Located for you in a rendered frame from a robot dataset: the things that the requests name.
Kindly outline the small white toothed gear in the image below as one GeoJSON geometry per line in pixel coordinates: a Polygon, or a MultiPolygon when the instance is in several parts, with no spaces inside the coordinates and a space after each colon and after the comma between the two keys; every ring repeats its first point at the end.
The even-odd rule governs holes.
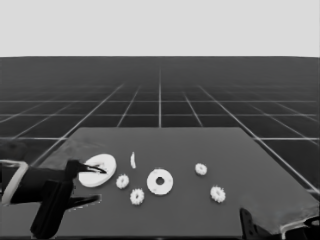
{"type": "Polygon", "coordinates": [[[144,201],[144,191],[141,188],[133,189],[130,194],[130,201],[133,205],[140,205],[144,201]]]}
{"type": "Polygon", "coordinates": [[[119,189],[125,189],[129,184],[129,177],[126,174],[119,175],[116,180],[116,186],[119,189]]]}
{"type": "Polygon", "coordinates": [[[202,163],[197,163],[195,165],[195,172],[198,174],[198,175],[201,175],[201,176],[204,176],[207,174],[207,166],[202,164],[202,163]]]}
{"type": "Polygon", "coordinates": [[[226,199],[226,193],[224,189],[219,186],[213,186],[211,188],[210,196],[217,203],[222,203],[226,199]]]}

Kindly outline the large thick white disc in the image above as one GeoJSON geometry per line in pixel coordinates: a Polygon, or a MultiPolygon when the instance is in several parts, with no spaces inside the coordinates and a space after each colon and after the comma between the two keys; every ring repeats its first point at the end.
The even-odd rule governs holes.
{"type": "Polygon", "coordinates": [[[103,185],[112,178],[117,169],[116,159],[110,154],[98,154],[89,158],[86,165],[98,167],[104,173],[81,172],[78,175],[79,182],[88,188],[95,188],[103,185]]]}

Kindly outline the white round carrier with pins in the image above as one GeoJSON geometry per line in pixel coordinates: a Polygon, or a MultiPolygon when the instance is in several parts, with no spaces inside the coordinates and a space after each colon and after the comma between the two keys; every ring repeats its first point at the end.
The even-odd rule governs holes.
{"type": "Polygon", "coordinates": [[[174,185],[173,176],[166,169],[154,169],[147,177],[147,187],[155,195],[168,194],[174,185]]]}

